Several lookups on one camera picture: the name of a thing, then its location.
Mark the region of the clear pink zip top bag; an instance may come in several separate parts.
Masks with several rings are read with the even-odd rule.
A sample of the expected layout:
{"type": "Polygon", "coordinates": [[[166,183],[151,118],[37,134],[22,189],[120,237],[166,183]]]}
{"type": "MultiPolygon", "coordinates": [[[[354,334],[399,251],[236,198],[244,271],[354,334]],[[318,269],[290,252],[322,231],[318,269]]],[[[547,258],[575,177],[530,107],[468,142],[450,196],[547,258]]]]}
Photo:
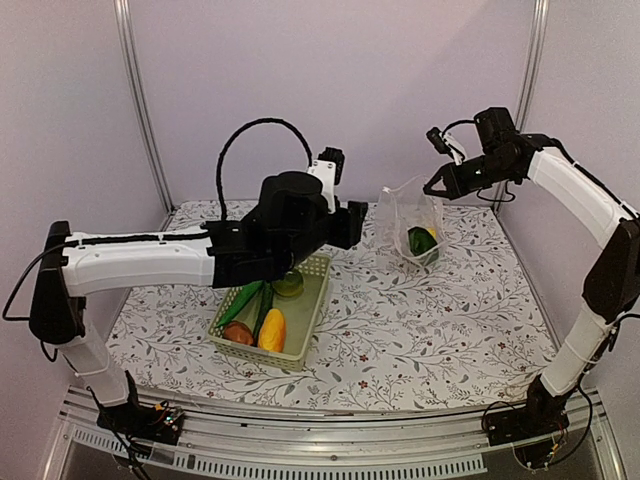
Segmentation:
{"type": "Polygon", "coordinates": [[[375,212],[376,245],[381,267],[391,268],[401,263],[421,268],[432,267],[444,256],[447,240],[443,203],[440,198],[423,193],[427,180],[426,175],[418,175],[399,187],[382,188],[375,212]],[[413,258],[407,232],[415,226],[436,230],[439,249],[437,261],[422,265],[413,258]]]}

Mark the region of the green bok choy toy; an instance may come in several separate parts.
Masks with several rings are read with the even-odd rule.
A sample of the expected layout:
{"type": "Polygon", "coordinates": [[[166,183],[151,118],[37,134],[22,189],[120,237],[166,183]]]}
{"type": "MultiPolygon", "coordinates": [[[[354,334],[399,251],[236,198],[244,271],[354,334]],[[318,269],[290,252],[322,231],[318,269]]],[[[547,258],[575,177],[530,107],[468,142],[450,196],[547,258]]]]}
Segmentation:
{"type": "Polygon", "coordinates": [[[427,232],[429,228],[419,226],[408,230],[409,250],[413,258],[422,265],[431,264],[439,259],[438,241],[427,232]]]}

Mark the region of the dark green round fruit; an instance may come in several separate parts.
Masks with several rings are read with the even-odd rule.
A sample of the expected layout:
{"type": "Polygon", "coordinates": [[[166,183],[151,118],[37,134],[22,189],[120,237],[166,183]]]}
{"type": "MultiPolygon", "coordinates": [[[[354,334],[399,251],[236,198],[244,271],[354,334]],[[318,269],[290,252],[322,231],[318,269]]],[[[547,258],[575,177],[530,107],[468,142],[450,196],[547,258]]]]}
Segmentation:
{"type": "Polygon", "coordinates": [[[294,298],[304,291],[304,277],[298,269],[290,270],[285,276],[272,282],[274,292],[284,298],[294,298]]]}

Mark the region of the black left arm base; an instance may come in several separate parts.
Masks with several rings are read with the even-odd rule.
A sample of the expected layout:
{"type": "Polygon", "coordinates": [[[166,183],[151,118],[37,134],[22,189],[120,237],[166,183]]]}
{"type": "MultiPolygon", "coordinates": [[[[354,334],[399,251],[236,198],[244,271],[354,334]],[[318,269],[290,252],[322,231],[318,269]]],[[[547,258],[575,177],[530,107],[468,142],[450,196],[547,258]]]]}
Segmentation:
{"type": "Polygon", "coordinates": [[[134,439],[177,445],[184,420],[184,412],[179,407],[156,408],[127,402],[101,407],[97,425],[134,439]]]}

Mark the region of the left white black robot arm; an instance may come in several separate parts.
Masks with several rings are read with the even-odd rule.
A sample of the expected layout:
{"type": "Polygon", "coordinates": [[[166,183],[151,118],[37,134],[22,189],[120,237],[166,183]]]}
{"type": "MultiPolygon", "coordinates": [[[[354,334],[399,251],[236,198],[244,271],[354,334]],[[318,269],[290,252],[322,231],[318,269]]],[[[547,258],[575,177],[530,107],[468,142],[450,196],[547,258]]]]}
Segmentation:
{"type": "Polygon", "coordinates": [[[221,219],[178,231],[123,235],[72,233],[51,225],[38,269],[29,328],[55,345],[111,419],[128,434],[148,426],[125,372],[83,320],[88,295],[121,288],[191,285],[226,288],[279,280],[324,245],[361,239],[365,202],[332,205],[330,183],[299,171],[267,177],[257,205],[239,221],[221,219]]]}

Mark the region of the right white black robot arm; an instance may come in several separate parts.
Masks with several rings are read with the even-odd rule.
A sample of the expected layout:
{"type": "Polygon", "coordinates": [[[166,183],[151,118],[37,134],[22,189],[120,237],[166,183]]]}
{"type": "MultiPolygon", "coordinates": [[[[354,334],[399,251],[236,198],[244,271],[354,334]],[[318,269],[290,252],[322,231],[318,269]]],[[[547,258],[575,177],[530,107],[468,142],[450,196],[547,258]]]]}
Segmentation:
{"type": "Polygon", "coordinates": [[[537,436],[562,413],[639,298],[639,213],[574,160],[558,139],[544,134],[502,134],[480,156],[441,166],[423,191],[455,200],[501,181],[528,181],[549,194],[585,234],[580,243],[592,254],[574,323],[555,358],[530,384],[517,415],[521,432],[537,436]]]}

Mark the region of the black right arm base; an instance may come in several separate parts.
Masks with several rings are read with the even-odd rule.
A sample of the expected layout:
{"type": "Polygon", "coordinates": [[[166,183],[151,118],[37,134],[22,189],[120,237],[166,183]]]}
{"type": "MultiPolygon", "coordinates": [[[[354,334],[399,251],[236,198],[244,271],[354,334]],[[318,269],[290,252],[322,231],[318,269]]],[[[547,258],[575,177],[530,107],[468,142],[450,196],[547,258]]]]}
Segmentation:
{"type": "Polygon", "coordinates": [[[564,411],[550,417],[530,414],[525,406],[504,401],[490,404],[481,417],[481,429],[491,446],[504,445],[566,430],[569,419],[564,411]]]}

